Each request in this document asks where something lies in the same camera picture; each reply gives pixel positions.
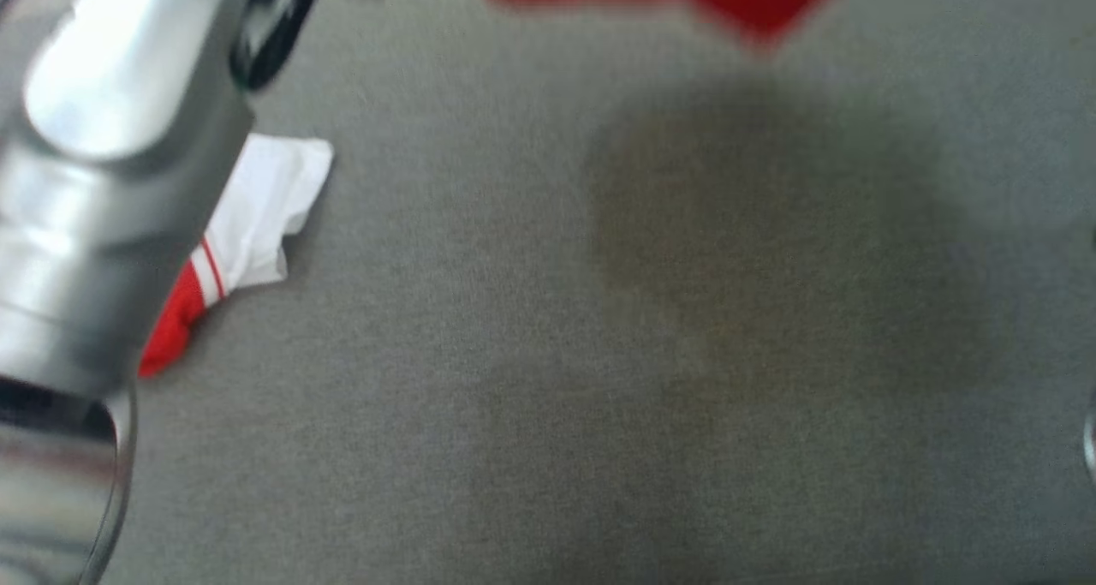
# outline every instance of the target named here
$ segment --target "white stripe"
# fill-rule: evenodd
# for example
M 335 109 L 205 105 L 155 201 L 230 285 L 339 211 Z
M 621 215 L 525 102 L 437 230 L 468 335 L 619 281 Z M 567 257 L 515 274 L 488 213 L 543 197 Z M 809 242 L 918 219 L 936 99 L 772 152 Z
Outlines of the white stripe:
M 217 277 L 214 276 L 213 266 L 209 265 L 209 260 L 202 245 L 198 245 L 198 249 L 195 249 L 194 253 L 191 254 L 191 265 L 194 266 L 194 273 L 198 276 L 202 299 L 205 301 L 206 308 L 210 308 L 217 303 Z

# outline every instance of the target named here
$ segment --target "metallic robot arm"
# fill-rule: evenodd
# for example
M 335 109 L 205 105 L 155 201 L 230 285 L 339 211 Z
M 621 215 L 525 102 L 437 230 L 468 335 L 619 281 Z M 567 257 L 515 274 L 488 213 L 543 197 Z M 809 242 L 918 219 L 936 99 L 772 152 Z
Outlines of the metallic robot arm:
M 0 583 L 94 583 L 133 379 L 312 0 L 77 0 L 0 127 Z

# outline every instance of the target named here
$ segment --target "red and white sock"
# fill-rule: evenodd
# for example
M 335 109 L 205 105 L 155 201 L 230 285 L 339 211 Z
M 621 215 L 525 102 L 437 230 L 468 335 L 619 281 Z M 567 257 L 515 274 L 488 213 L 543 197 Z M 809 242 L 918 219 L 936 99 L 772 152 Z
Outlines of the red and white sock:
M 321 139 L 248 137 L 205 237 L 145 347 L 140 377 L 179 359 L 193 324 L 235 289 L 285 280 L 282 237 L 305 227 L 332 159 L 331 144 Z

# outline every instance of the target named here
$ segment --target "gray surface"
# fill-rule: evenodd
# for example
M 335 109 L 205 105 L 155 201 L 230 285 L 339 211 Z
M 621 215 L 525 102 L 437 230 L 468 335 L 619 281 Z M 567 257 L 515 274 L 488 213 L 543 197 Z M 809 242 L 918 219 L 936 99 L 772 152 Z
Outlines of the gray surface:
M 141 390 L 106 583 L 1096 574 L 1094 1 L 838 0 L 769 61 L 327 3 L 260 113 L 336 171 Z

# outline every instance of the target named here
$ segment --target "white fabric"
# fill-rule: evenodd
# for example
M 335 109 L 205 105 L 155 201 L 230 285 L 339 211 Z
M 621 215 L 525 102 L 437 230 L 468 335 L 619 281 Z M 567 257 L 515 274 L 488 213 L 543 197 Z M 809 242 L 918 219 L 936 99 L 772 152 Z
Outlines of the white fabric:
M 205 241 L 227 296 L 236 288 L 285 280 L 282 237 L 298 233 L 331 171 L 323 139 L 251 134 L 206 227 Z M 204 253 L 202 246 L 196 254 Z M 219 299 L 214 292 L 214 299 Z

